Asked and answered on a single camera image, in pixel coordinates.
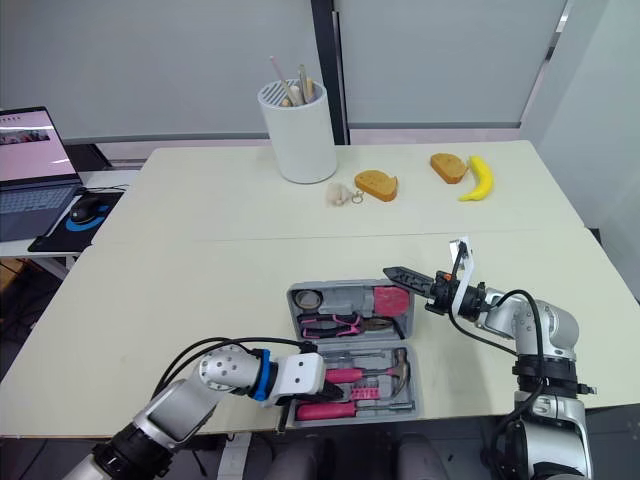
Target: pink screwdriver handle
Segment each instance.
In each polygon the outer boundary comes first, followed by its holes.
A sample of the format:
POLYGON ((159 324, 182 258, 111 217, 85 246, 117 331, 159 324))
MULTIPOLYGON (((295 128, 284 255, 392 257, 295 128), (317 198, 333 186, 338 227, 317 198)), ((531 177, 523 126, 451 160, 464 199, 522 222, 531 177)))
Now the pink screwdriver handle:
POLYGON ((364 377, 359 368, 334 368, 327 370, 325 379, 331 383, 353 383, 364 377))
POLYGON ((297 420, 326 420, 356 416, 356 403, 316 403, 301 405, 296 413, 297 420))

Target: key ring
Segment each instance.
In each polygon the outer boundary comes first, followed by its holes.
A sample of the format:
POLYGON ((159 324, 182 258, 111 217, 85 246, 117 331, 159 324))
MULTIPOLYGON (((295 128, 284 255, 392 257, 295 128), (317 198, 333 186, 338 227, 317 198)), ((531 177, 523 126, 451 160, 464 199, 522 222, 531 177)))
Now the key ring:
POLYGON ((364 200, 364 192, 362 192, 360 190, 356 190, 356 193, 354 193, 351 196, 351 201, 353 203, 360 204, 360 203, 362 203, 363 200, 364 200))

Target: laptop keyboard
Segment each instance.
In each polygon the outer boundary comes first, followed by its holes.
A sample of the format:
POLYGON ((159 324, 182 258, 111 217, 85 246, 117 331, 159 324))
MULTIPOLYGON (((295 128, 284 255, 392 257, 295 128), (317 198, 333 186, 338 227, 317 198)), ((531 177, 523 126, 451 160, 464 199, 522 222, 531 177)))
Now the laptop keyboard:
POLYGON ((28 192, 2 192, 2 195, 0 195, 0 215, 59 208, 69 190, 71 188, 64 187, 38 189, 28 192))

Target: mouse pad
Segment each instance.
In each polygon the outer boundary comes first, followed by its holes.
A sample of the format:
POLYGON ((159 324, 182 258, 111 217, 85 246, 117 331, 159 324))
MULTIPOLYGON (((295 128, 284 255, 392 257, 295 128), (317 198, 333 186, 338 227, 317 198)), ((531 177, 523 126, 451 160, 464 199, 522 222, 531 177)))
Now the mouse pad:
POLYGON ((118 203, 122 192, 85 193, 80 200, 97 199, 98 214, 86 223, 74 223, 67 213, 49 236, 37 237, 29 246, 30 252, 82 252, 91 245, 93 236, 118 203))

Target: white desk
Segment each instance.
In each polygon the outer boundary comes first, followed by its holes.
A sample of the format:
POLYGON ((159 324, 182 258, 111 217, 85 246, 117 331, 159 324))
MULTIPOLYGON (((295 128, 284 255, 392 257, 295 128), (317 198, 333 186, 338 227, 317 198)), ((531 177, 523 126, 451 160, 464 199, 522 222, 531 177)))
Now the white desk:
POLYGON ((271 147, 158 149, 94 244, 509 231, 581 227, 575 210, 529 142, 337 147, 329 181, 284 181, 271 147), (437 152, 485 157, 495 189, 481 202, 459 202, 475 180, 447 185, 431 168, 437 152), (365 195, 361 205, 325 203, 327 184, 353 186, 365 169, 399 179, 395 200, 365 195))
MULTIPOLYGON (((382 268, 393 265, 433 275, 451 266, 448 241, 456 236, 90 247, 0 386, 0 433, 111 435, 146 403, 169 361, 193 341, 214 335, 291 338, 285 292, 294 282, 381 278, 382 268)), ((579 379, 599 392, 583 397, 587 407, 640 402, 640 384, 613 372, 640 362, 640 308, 588 231, 482 232, 471 240, 474 283, 527 289, 577 318, 579 379)), ((413 373, 424 399, 421 418, 509 411, 516 389, 513 357, 462 336, 421 304, 410 339, 419 358, 413 373)), ((230 395, 202 432, 271 429, 278 410, 230 395)))
MULTIPOLYGON (((102 188, 112 187, 115 185, 130 185, 137 173, 138 170, 103 170, 98 172, 79 172, 79 175, 83 186, 86 188, 102 188)), ((69 207, 60 215, 58 222, 67 215, 76 200, 77 198, 69 204, 69 207)), ((25 240, 14 240, 11 242, 0 242, 0 258, 29 258, 51 272, 53 275, 56 275, 61 279, 64 278, 67 274, 67 269, 65 269, 60 263, 52 260, 51 257, 70 257, 79 255, 80 253, 30 252, 28 248, 34 240, 35 238, 29 238, 25 240)))

